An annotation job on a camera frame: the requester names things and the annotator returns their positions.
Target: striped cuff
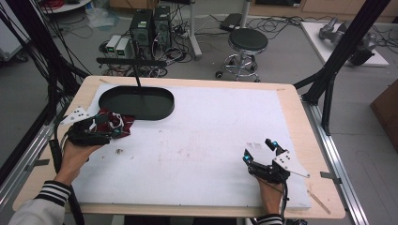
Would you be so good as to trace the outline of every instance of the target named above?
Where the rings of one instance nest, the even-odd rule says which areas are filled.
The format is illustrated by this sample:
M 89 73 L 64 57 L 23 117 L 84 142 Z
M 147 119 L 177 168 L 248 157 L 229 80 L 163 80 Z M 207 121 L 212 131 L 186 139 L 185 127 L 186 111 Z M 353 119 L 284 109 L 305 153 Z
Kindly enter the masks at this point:
M 35 199 L 43 199 L 64 206 L 69 195 L 68 186 L 56 181 L 46 181 Z
M 257 223 L 260 225 L 282 225 L 282 218 L 279 214 L 269 214 L 257 219 Z

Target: person's left hand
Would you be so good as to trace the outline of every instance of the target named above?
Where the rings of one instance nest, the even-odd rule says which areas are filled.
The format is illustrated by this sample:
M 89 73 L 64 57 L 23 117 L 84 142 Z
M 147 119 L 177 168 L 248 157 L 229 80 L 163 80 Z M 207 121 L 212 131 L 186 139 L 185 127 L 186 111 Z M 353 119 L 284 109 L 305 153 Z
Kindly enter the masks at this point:
M 78 146 L 67 140 L 64 145 L 61 170 L 54 181 L 70 186 L 72 181 L 79 175 L 80 168 L 82 168 L 90 155 L 101 147 L 102 145 Z

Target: hand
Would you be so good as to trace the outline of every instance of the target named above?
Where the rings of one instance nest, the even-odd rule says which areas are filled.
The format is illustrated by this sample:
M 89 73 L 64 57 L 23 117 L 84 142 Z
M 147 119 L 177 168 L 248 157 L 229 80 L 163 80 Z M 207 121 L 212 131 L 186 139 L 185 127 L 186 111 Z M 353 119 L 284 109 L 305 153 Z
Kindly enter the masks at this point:
M 261 201 L 266 214 L 280 214 L 279 204 L 281 203 L 283 185 L 271 184 L 260 178 L 257 178 L 257 181 L 260 185 Z
M 61 170 L 54 181 L 70 186 L 72 181 L 79 175 L 80 168 L 82 168 L 90 155 L 101 147 L 102 145 L 78 146 L 67 140 L 64 145 Z

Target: table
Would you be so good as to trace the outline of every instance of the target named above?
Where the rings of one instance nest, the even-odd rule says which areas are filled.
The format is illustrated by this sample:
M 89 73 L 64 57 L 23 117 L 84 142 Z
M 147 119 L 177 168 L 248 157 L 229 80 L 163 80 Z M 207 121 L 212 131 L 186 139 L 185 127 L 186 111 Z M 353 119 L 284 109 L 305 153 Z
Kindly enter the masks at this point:
M 98 87 L 103 83 L 118 83 L 135 85 L 133 78 L 91 76 L 84 80 L 81 89 L 69 106 L 67 113 L 78 106 L 87 108 L 91 103 Z M 278 94 L 284 118 L 289 129 L 289 134 L 301 164 L 312 175 L 306 179 L 306 186 L 310 196 L 312 208 L 309 210 L 287 210 L 287 218 L 343 218 L 345 215 L 340 197 L 332 180 L 322 178 L 320 172 L 328 172 L 328 167 L 323 159 L 314 132 L 308 121 L 299 100 L 298 93 L 293 85 L 277 83 L 250 83 L 250 82 L 213 82 L 177 79 L 142 79 L 144 86 L 181 86 L 181 87 L 220 87 L 240 89 L 275 90 Z M 62 135 L 66 128 L 60 128 Z M 51 159 L 50 149 L 47 147 L 40 157 Z M 55 176 L 54 166 L 36 167 L 16 201 L 14 209 L 26 200 L 34 198 L 45 180 Z M 122 214 L 122 215 L 169 215 L 192 217 L 236 217 L 253 218 L 262 215 L 260 207 L 228 207 L 228 206 L 178 206 L 178 205 L 132 205 L 132 204 L 104 204 L 82 203 L 84 213 L 96 214 Z

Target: round black stool seat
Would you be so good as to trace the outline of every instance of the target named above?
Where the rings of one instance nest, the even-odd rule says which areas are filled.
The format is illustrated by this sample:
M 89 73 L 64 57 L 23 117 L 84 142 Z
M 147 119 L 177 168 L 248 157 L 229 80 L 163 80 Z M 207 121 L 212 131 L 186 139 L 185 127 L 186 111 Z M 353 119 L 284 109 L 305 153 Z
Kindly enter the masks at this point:
M 249 28 L 234 30 L 229 35 L 229 42 L 237 49 L 253 52 L 264 50 L 268 45 L 268 39 L 265 35 Z

